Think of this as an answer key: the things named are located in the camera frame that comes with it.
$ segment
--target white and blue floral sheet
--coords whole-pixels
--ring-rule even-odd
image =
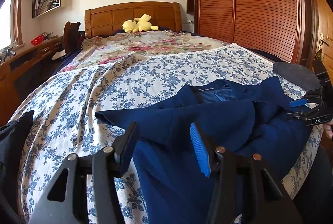
[[[45,186],[70,153],[94,154],[123,133],[99,123],[99,110],[143,108],[169,98],[185,84],[200,86],[225,78],[241,84],[258,84],[274,76],[272,63],[230,44],[213,50],[155,56],[141,61],[135,52],[110,64],[59,73],[37,88],[12,119],[33,109],[34,123],[26,140],[18,180],[19,212],[28,222]],[[304,91],[280,78],[286,95],[299,98]],[[293,198],[311,166],[322,127],[311,136],[283,184]],[[115,179],[126,223],[148,223],[147,205],[133,161],[121,179]],[[87,178],[90,223],[96,223],[92,177]]]

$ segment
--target floral blanket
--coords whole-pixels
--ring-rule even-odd
[[[211,50],[227,44],[208,37],[192,36],[188,32],[172,31],[117,33],[108,38],[93,37],[83,41],[82,51],[60,72],[112,63],[131,52],[136,52],[145,59],[154,55]]]
[[[97,121],[96,111],[143,108],[175,95],[185,84],[200,86],[225,78],[251,85],[274,75],[271,62],[230,44],[143,61],[132,53],[115,63],[52,76],[26,98],[12,117],[17,119],[26,111],[35,111],[20,164],[21,216],[29,220],[45,186],[68,154],[94,154],[123,134],[123,129]],[[294,99],[304,95],[298,86],[279,79],[286,95]],[[282,181],[292,198],[309,173],[321,134],[322,127],[315,126],[303,152]],[[126,224],[147,224],[147,205],[133,161],[124,177],[114,182]],[[89,221],[96,223],[91,176],[87,178],[87,202]]]

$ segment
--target wooden headboard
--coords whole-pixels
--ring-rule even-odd
[[[122,29],[126,20],[133,20],[143,14],[150,15],[153,26],[167,27],[174,32],[181,31],[181,15],[177,2],[127,2],[113,4],[84,13],[86,38],[96,35],[111,35]]]

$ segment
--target red basket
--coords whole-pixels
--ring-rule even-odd
[[[36,37],[34,40],[31,41],[31,44],[33,44],[34,46],[37,46],[39,44],[41,44],[44,40],[44,35],[40,35],[38,37]]]

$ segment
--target blue blazer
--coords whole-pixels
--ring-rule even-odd
[[[100,111],[96,117],[123,129],[131,121],[138,124],[141,138],[133,160],[149,223],[202,224],[214,179],[205,178],[199,169],[189,135],[191,123],[200,122],[206,135],[236,154],[261,154],[282,180],[312,129],[288,118],[287,112],[308,109],[291,108],[291,100],[277,76],[259,85],[217,79],[199,87],[185,85],[177,95],[147,108]]]

